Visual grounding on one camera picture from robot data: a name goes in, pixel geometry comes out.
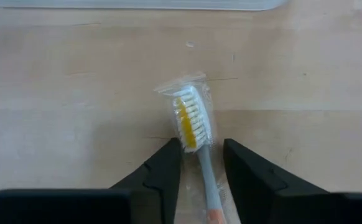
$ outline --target toothbrush head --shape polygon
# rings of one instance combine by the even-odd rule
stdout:
[[[174,93],[173,107],[180,140],[185,152],[195,152],[211,139],[210,121],[198,92],[187,85]]]

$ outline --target light wood tabletop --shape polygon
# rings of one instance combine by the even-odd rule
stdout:
[[[113,185],[174,136],[152,90],[195,71],[219,139],[326,190],[362,191],[362,0],[0,8],[0,189]],[[185,213],[186,201],[176,219]]]

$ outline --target gray toothbrush handle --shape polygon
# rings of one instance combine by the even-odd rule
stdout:
[[[205,182],[209,223],[224,224],[223,207],[221,206],[220,195],[218,194],[217,183],[211,166],[210,149],[207,145],[204,145],[197,151],[197,154],[202,167],[203,180]]]

